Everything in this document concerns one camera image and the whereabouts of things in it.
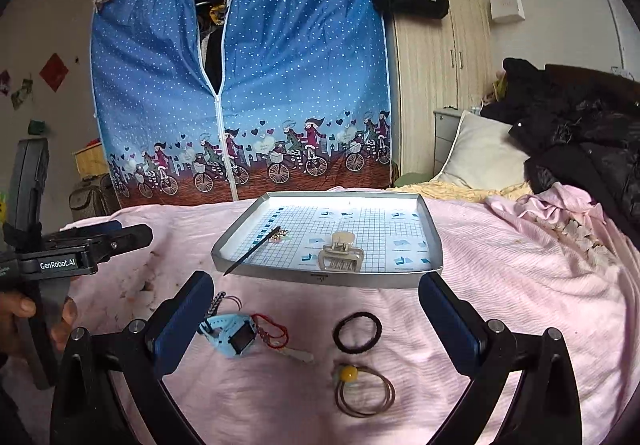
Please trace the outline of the person's left hand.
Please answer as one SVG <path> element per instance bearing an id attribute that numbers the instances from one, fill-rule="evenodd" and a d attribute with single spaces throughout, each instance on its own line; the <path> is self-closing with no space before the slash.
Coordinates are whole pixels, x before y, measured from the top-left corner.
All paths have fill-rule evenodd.
<path id="1" fill-rule="evenodd" d="M 2 292 L 0 305 L 1 352 L 9 356 L 23 357 L 23 347 L 17 333 L 17 321 L 35 315 L 36 304 L 18 292 Z M 65 300 L 61 320 L 51 329 L 51 340 L 62 351 L 72 332 L 78 312 L 73 299 Z"/>

